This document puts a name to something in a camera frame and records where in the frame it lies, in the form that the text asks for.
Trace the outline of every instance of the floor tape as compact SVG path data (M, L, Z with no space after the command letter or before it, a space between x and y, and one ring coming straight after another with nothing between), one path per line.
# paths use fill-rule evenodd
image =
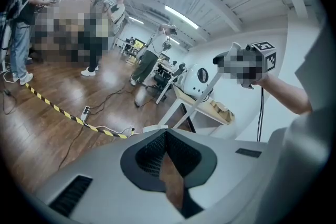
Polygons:
M95 131L95 132L99 132L99 133L103 133L106 135L110 135L110 136L115 136L115 137L119 137L119 138L128 138L126 135L124 134L112 134L110 131L102 129L102 128L95 128L93 126L91 126L90 124L87 124L80 119L78 117L75 117L71 114L69 114L68 112L64 111L63 109L60 109L58 106L56 106L55 104L51 103L48 99L44 98L40 93L38 93L37 91L35 91L29 84L25 84L25 86L37 97L39 97L42 101L44 101L46 104L50 105L52 108L54 108L57 112L63 114L64 116L66 116L67 118L76 121L77 123L84 125L87 128L90 128L91 130Z

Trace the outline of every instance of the white sneaker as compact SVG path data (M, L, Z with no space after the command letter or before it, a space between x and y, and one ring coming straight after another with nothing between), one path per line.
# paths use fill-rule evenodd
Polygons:
M89 69L88 67L86 69ZM95 69L95 71L98 71L99 70L99 67L97 66Z
M29 74L28 72L26 72L26 75L20 79L20 85L28 83L30 80L33 79L33 76L33 74Z
M12 75L13 75L13 81L17 81L19 79L19 77L17 76L17 74L12 73Z
M132 78L131 78L131 84L132 84L132 86L136 85L136 81L134 79L132 79Z
M88 69L85 69L85 70L83 70L83 71L81 72L81 74L82 74L83 76L88 77L88 76L95 76L95 75L96 75L96 72L95 72L95 71L94 71L94 72L89 72Z

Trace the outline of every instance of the fluorescent light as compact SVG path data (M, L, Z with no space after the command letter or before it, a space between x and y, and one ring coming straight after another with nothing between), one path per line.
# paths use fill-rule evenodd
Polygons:
M178 45L180 44L180 43L177 42L175 39L170 38L170 40L174 41L174 42L177 43Z
M134 18L132 18L131 16L128 16L128 17L129 17L131 20L133 20L133 21L137 21L138 23L143 24L143 22L140 21L140 20L134 19Z
M166 6L166 10L168 10L172 14L175 14L177 17L181 18L182 20L184 20L185 22L187 22L188 24L190 24L195 29L198 29L198 25L197 24L193 23L187 17L183 16L181 13L177 12L176 10L174 10L174 9L168 7L168 6Z

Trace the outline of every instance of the green pants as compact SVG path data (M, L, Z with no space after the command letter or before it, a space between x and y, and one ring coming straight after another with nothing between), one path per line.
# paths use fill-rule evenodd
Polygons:
M158 57L151 51L146 51L142 57L142 60L138 67L136 68L132 79L135 81L138 80L139 83L142 83L145 78L150 74L153 67L155 66Z

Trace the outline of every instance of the power strip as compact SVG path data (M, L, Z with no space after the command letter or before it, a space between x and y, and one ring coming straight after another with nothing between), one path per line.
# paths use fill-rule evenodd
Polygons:
M82 115L80 116L80 119L85 122L89 114L90 114L90 107L86 106L82 112Z

